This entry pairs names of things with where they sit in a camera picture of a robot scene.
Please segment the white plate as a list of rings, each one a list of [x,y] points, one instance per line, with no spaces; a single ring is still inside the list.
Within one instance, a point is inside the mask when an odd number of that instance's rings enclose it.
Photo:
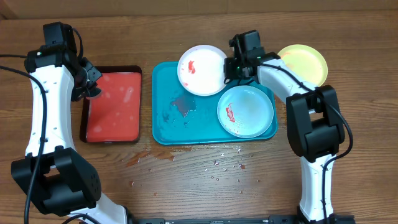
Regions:
[[[212,45],[194,46],[178,61],[178,80],[184,89],[194,95],[215,95],[226,86],[224,83],[226,58],[222,50]]]

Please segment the light blue plate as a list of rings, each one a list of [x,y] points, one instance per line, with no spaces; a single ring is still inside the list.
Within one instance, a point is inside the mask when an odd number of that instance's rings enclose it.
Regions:
[[[274,107],[260,89],[236,86],[221,96],[217,116],[221,126],[233,136],[256,138],[271,127]]]

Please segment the green rimmed plate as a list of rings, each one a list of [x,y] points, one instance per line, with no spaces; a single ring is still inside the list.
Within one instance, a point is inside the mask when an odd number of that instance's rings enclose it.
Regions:
[[[323,55],[316,49],[302,44],[284,47],[278,52],[286,66],[299,77],[322,86],[328,76],[328,65]]]

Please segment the dark green sponge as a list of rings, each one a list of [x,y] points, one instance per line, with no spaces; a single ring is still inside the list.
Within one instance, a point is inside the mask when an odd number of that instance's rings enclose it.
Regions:
[[[97,96],[100,95],[100,93],[101,93],[101,89],[92,88],[89,90],[87,98],[96,98]]]

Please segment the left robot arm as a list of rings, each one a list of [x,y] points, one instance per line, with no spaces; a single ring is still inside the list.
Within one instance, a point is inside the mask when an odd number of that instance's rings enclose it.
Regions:
[[[62,22],[43,26],[45,43],[25,56],[23,75],[32,84],[32,128],[23,159],[11,164],[12,178],[31,206],[70,222],[132,223],[129,210],[101,189],[96,169],[76,152],[71,103],[97,96],[101,72],[83,56],[76,29]]]

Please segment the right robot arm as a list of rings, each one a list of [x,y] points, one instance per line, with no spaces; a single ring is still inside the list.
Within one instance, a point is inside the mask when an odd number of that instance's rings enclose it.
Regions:
[[[264,50],[257,30],[236,34],[229,46],[233,56],[224,61],[225,83],[255,81],[285,103],[287,138],[302,170],[296,223],[342,223],[331,204],[331,177],[334,162],[346,155],[338,152],[340,144],[353,135],[335,89],[299,77],[280,55]]]

